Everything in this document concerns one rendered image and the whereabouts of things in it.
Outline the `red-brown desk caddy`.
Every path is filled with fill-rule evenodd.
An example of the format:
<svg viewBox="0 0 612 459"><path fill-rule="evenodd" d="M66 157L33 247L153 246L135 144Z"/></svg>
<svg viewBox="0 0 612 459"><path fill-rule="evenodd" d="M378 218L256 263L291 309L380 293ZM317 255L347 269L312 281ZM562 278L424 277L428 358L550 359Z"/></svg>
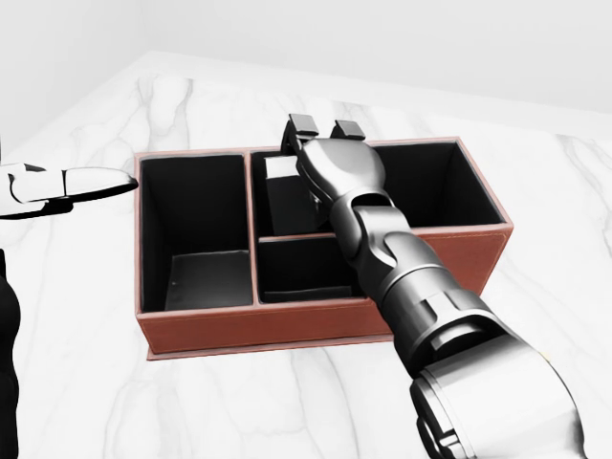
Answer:
<svg viewBox="0 0 612 459"><path fill-rule="evenodd" d="M457 138L375 142L385 188L459 283L481 293L513 230ZM376 342L391 334L277 147L136 157L136 318L153 360Z"/></svg>

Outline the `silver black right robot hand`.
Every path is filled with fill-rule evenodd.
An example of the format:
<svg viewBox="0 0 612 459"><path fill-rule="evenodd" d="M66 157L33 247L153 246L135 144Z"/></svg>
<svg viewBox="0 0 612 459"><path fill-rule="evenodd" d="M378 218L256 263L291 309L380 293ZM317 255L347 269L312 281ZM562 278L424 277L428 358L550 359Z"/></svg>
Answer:
<svg viewBox="0 0 612 459"><path fill-rule="evenodd" d="M281 150L296 156L298 174L325 210L344 197L359 196L390 206L391 199L383 189L383 162L364 139L354 121L338 120L331 136L321 138L311 116L291 114Z"/></svg>

